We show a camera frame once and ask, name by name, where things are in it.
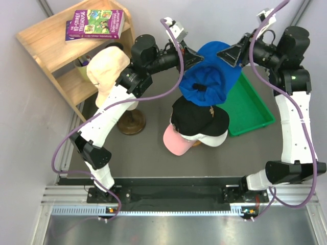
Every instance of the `blue hat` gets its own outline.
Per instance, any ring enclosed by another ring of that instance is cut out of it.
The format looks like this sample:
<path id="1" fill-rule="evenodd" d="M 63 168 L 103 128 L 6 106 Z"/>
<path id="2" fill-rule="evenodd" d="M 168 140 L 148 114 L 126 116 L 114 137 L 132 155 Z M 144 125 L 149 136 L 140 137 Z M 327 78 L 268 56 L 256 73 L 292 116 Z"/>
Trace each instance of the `blue hat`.
<path id="1" fill-rule="evenodd" d="M 222 104 L 237 82 L 242 68 L 235 68 L 217 57 L 218 51 L 228 48 L 224 42 L 213 41 L 205 44 L 198 54 L 204 60 L 187 70 L 179 84 L 184 97 L 198 106 Z"/>

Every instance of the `gray floor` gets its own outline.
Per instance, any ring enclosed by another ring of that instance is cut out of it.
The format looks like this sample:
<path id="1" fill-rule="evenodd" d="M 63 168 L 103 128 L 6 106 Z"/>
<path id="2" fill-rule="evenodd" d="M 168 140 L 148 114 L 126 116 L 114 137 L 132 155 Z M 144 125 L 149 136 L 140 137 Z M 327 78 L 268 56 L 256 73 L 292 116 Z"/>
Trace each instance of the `gray floor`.
<path id="1" fill-rule="evenodd" d="M 238 137 L 228 137 L 218 148 L 200 145 L 183 156 L 171 154 L 164 146 L 162 136 L 169 124 L 172 104 L 180 96 L 176 90 L 167 97 L 141 102 L 138 109 L 147 118 L 145 129 L 138 135 L 126 136 L 117 127 L 110 132 L 104 144 L 112 153 L 111 173 L 114 177 L 181 177 L 181 176 L 243 176 L 261 170 L 268 160 L 278 160 L 282 153 L 282 131 L 277 105 L 272 91 L 262 84 L 250 67 L 243 69 L 276 122 Z M 144 96 L 167 91 L 176 83 L 178 72 L 174 69 L 153 76 L 153 84 Z M 92 99 L 85 104 L 83 113 L 93 115 L 96 106 Z M 71 170 L 88 170 L 74 151 Z"/>

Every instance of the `wooden shelf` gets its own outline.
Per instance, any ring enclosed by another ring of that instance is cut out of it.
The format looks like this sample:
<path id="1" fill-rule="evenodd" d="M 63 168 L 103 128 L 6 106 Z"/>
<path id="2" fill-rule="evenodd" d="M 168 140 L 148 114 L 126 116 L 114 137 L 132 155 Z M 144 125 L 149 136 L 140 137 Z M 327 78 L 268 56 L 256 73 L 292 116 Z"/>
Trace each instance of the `wooden shelf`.
<path id="1" fill-rule="evenodd" d="M 82 54 L 108 41 L 108 39 L 82 39 L 66 43 L 66 21 L 73 18 L 76 9 L 105 10 L 111 9 L 111 6 L 109 1 L 104 0 L 84 1 L 78 7 L 64 10 L 17 34 L 21 43 L 28 46 L 33 55 L 36 55 L 50 72 L 62 68 Z M 130 24 L 125 22 L 123 32 L 128 29 Z"/>
<path id="2" fill-rule="evenodd" d="M 57 81 L 75 106 L 98 91 L 90 81 L 83 79 L 77 69 L 67 72 Z"/>
<path id="3" fill-rule="evenodd" d="M 76 114 L 85 121 L 76 107 L 79 103 L 95 94 L 98 90 L 90 82 L 83 80 L 74 69 L 56 79 L 53 72 L 91 51 L 109 39 L 81 39 L 65 42 L 66 21 L 73 18 L 78 9 L 122 9 L 125 23 L 119 40 L 125 53 L 131 57 L 135 32 L 129 11 L 115 0 L 84 0 L 58 14 L 47 18 L 21 32 L 16 37 L 34 58 L 49 80 L 61 93 Z"/>

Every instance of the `hat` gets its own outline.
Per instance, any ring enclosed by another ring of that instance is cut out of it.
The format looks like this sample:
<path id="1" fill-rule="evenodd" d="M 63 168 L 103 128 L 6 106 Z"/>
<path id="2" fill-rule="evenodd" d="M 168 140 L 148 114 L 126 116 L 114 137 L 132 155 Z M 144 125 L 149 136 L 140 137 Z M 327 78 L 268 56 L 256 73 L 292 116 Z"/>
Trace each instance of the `hat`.
<path id="1" fill-rule="evenodd" d="M 187 70 L 179 84 L 188 101 L 198 106 L 213 106 L 226 101 L 242 70 L 240 66 L 231 67 L 217 57 L 217 52 L 228 47 L 227 43 L 213 41 L 200 48 L 198 54 L 204 60 Z"/>
<path id="2" fill-rule="evenodd" d="M 128 56 L 117 46 L 98 52 L 87 66 L 87 76 L 99 90 L 97 107 L 105 102 L 116 79 L 130 63 Z"/>
<path id="3" fill-rule="evenodd" d="M 182 96 L 173 104 L 163 142 L 177 156 L 183 155 L 196 140 L 209 146 L 219 146 L 227 137 L 228 125 L 229 116 L 223 109 L 197 106 Z"/>

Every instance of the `beige hat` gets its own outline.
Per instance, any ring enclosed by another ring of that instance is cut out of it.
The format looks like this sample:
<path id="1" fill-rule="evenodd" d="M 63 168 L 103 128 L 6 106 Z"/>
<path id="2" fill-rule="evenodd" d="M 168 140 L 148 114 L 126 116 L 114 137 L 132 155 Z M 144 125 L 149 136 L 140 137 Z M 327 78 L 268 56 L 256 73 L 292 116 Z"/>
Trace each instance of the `beige hat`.
<path id="1" fill-rule="evenodd" d="M 109 96 L 116 79 L 129 65 L 129 62 L 128 56 L 116 46 L 101 50 L 90 61 L 87 66 L 87 76 L 99 90 L 96 100 L 97 107 L 101 107 Z"/>

